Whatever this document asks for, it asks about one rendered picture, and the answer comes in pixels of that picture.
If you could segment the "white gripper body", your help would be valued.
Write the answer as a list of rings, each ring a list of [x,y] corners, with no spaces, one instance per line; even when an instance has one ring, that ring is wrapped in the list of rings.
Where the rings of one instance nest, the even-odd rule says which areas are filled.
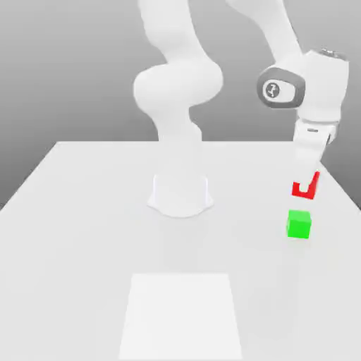
[[[337,132],[337,122],[314,122],[299,118],[295,122],[293,136],[296,164],[304,172],[314,173]]]

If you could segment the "small red cube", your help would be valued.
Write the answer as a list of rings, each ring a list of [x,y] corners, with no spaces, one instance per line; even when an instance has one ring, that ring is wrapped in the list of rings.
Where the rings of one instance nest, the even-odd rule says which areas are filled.
[[[312,178],[310,184],[308,185],[308,188],[306,191],[302,191],[300,189],[300,184],[294,182],[291,195],[295,196],[295,197],[302,197],[305,199],[313,200],[314,196],[316,194],[316,191],[317,191],[317,184],[318,184],[319,176],[320,176],[320,172],[315,171],[313,178]]]

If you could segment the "small green cube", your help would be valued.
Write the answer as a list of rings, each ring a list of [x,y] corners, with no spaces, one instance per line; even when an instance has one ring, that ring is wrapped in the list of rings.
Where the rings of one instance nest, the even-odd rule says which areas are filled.
[[[286,234],[288,237],[308,239],[311,225],[312,218],[309,212],[294,209],[288,211],[286,226]]]

